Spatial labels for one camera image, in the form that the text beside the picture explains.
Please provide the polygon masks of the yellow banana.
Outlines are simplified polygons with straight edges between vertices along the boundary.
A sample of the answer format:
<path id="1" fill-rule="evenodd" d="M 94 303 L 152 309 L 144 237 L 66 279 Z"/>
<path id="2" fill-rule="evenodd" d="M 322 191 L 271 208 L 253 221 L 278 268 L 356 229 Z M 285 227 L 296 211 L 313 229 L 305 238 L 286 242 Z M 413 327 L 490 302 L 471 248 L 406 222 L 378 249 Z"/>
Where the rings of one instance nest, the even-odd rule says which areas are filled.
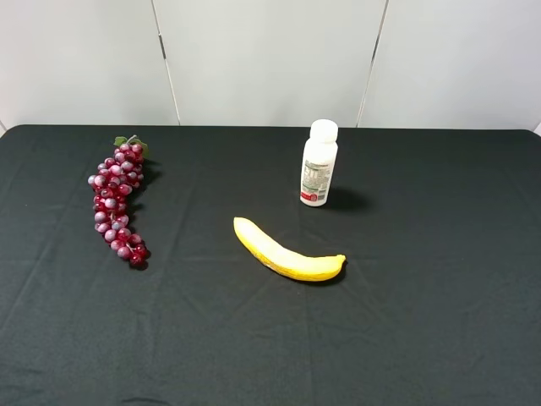
<path id="1" fill-rule="evenodd" d="M 344 255 L 309 257 L 284 248 L 244 217 L 233 219 L 233 229 L 243 246 L 264 266 L 284 277 L 302 282 L 323 282 L 336 277 Z"/>

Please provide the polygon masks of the white plastic bottle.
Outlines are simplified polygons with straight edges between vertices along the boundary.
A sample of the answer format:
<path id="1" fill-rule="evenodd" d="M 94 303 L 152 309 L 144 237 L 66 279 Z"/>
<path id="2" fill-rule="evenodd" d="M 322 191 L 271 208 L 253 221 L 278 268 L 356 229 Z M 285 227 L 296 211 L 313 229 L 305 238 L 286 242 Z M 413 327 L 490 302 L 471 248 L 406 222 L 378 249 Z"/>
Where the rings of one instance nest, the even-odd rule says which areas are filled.
<path id="1" fill-rule="evenodd" d="M 302 158 L 300 200 L 306 206 L 323 206 L 328 199 L 336 162 L 338 126 L 329 119 L 312 123 Z"/>

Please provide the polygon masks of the red artificial grape bunch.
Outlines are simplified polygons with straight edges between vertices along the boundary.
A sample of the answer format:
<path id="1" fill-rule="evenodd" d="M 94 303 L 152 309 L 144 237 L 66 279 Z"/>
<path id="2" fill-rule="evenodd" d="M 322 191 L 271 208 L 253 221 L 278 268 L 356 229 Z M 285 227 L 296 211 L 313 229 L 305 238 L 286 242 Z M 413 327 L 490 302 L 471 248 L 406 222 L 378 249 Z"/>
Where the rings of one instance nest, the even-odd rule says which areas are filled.
<path id="1" fill-rule="evenodd" d="M 121 260 L 141 270 L 147 265 L 150 251 L 130 226 L 128 200 L 145 179 L 148 146 L 136 134 L 118 136 L 113 145 L 112 155 L 99 163 L 97 172 L 87 179 L 94 192 L 94 229 Z"/>

